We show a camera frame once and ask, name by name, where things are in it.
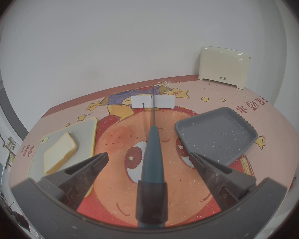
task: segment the yellow star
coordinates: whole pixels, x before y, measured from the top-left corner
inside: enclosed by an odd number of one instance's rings
[[[266,143],[264,142],[262,136],[259,136],[255,143],[259,146],[260,149],[263,149],[263,147],[266,146]]]
[[[189,98],[187,95],[188,90],[180,90],[178,88],[173,88],[171,91],[165,91],[165,94],[170,96],[175,96],[175,98]]]
[[[83,121],[85,117],[86,117],[86,115],[83,114],[77,118],[77,121]]]
[[[205,97],[202,97],[201,100],[203,100],[204,102],[210,102],[209,98],[205,98]]]
[[[86,110],[90,110],[90,111],[93,111],[96,107],[100,106],[100,101],[97,101],[95,104],[94,103],[91,103],[89,104],[88,108],[86,108]]]

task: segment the cutting board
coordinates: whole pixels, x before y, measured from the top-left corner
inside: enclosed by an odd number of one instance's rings
[[[66,132],[69,132],[78,145],[76,153],[61,166],[58,171],[75,165],[94,155],[95,134],[97,126],[96,118],[89,118],[85,121],[70,125],[54,133],[44,136],[33,156],[29,178],[36,182],[46,176],[43,171],[43,154],[55,144]]]

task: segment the cartoon character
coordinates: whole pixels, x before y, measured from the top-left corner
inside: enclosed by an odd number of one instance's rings
[[[110,115],[98,122],[96,134],[95,154],[107,152],[109,162],[95,180],[93,192],[84,199],[78,211],[103,222],[136,226],[137,182],[141,178],[150,112],[120,104],[128,97],[119,97],[119,103],[108,102]],[[169,215],[166,226],[193,222],[220,211],[175,132],[177,121],[193,115],[196,113],[183,107],[161,109],[155,113],[168,183]],[[245,156],[231,167],[253,174]]]

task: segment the gray tray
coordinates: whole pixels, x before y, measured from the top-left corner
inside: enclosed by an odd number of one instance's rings
[[[222,107],[176,122],[188,153],[197,152],[230,165],[257,140],[256,130],[239,114]]]

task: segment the wall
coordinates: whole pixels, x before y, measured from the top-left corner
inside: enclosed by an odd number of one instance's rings
[[[29,131],[73,98],[197,74],[201,46],[249,53],[246,86],[274,103],[285,42],[274,0],[16,0],[4,18],[0,66]]]

